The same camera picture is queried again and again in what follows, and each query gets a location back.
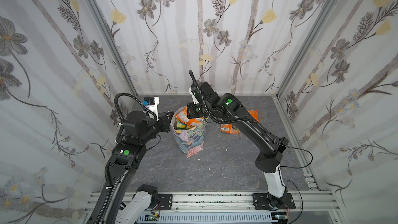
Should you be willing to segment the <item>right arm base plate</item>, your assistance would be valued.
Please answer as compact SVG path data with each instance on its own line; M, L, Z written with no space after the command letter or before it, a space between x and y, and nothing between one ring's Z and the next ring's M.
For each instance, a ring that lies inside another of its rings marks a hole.
M255 209L264 209L267 211L278 211L287 209L296 209L292 194L284 193L281 198L277 198L269 193L253 194L253 205Z

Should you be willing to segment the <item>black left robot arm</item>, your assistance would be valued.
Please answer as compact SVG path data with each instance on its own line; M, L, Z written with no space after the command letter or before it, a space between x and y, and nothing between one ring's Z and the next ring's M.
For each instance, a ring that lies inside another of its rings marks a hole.
M119 98L132 98L142 108L124 115ZM141 185L129 204L123 202L127 188L136 174L145 154L147 143L159 138L160 133L171 130L172 111L158 112L158 97L145 97L140 101L129 93L118 93L114 105L120 118L120 129L116 146L104 169L105 184L99 199L88 218L89 224L134 224L145 210L151 211L154 218L161 208L158 190L155 186Z

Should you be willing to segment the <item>green Fox's candy bag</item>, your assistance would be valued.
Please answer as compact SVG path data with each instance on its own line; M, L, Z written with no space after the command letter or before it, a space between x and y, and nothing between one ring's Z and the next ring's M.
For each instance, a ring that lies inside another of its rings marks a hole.
M187 130L188 126L183 122L176 122L176 130Z

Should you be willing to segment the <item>floral white paper bag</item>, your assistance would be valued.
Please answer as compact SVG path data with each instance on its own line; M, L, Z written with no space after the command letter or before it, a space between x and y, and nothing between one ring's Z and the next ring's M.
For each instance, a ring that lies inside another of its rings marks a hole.
M207 122L204 121L195 127L188 125L187 130L176 130L176 122L179 121L176 119L176 115L181 112L184 112L184 114L187 115L187 107L181 107L177 113L174 114L171 121L171 131L178 148L187 158L189 158L203 150Z

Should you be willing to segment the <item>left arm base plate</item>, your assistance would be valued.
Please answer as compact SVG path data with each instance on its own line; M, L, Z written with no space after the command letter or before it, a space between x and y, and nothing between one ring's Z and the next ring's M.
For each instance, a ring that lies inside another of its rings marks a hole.
M173 205L172 194L158 194L158 208L160 211L171 211Z

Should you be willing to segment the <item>orange mango candy bag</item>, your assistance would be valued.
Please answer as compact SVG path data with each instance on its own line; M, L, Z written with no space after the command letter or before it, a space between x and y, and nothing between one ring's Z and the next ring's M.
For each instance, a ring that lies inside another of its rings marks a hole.
M220 126L220 131L228 134L235 134L235 135L240 134L240 130L232 124L222 124Z
M176 119L178 119L180 122L182 122L186 125L189 125L191 127L198 126L205 121L204 118L189 119L188 116L184 114L184 112L181 112L178 115L176 115Z

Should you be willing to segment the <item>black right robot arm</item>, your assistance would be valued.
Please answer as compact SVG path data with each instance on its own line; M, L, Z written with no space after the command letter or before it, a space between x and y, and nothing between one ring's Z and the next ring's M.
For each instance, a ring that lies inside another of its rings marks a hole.
M259 149L255 166L265 174L267 194L260 201L260 207L277 211L287 207L288 191L283 182L281 161L283 152L289 145L285 137L279 138L267 130L246 110L242 102L233 94L220 97L207 82L198 83L192 70L189 75L193 81L189 91L193 102L187 105L188 118L210 118L217 124L232 124L237 127Z

